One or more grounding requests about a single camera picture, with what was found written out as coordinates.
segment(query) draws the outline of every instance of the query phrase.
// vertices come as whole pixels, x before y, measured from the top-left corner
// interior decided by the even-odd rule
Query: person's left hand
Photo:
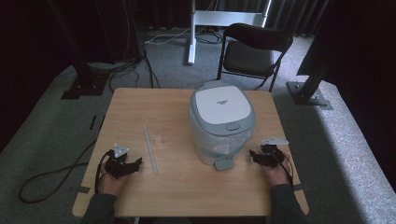
[[[102,164],[100,173],[102,176],[99,179],[99,193],[112,194],[118,197],[131,175],[124,175],[116,179],[111,174],[106,173],[106,163]]]

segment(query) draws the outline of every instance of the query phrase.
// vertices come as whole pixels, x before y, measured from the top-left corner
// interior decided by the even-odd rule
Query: wooden table
[[[130,149],[128,162],[142,157],[140,171],[127,183],[115,208],[119,217],[251,217],[271,212],[270,187],[248,150],[260,150],[263,139],[286,139],[271,93],[245,91],[257,116],[254,136],[234,156],[234,168],[216,171],[203,164],[194,149],[189,119],[193,90],[117,89],[106,114],[73,214],[82,217],[94,194],[97,164],[114,144]],[[162,130],[163,144],[153,146],[158,174],[153,173],[143,125]],[[279,148],[290,154],[289,147]],[[294,168],[294,184],[300,184]],[[302,190],[295,191],[303,211]]]

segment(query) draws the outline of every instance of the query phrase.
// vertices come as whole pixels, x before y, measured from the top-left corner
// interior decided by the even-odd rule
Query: trash bin
[[[219,171],[233,167],[233,156],[252,137],[256,115],[247,96],[220,80],[206,82],[190,103],[190,122],[200,160]]]

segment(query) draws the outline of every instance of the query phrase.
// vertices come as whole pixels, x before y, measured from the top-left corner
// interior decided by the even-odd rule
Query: black stand
[[[91,70],[84,59],[67,19],[56,4],[56,0],[48,0],[48,3],[64,33],[67,42],[66,51],[78,74],[71,89],[64,92],[62,99],[78,99],[80,95],[102,95],[108,74],[98,75]]]
[[[304,97],[302,93],[303,82],[287,82],[290,94],[293,97],[294,103],[297,105],[319,105],[322,110],[332,110],[332,105],[329,100],[325,100],[319,89],[310,97]]]

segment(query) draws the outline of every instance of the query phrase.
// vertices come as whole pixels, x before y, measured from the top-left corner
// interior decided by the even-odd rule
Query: white desk
[[[194,64],[195,62],[196,25],[229,26],[233,23],[242,22],[250,25],[264,27],[271,3],[272,0],[266,2],[263,13],[252,13],[195,10],[195,0],[191,0],[191,39],[189,64]]]

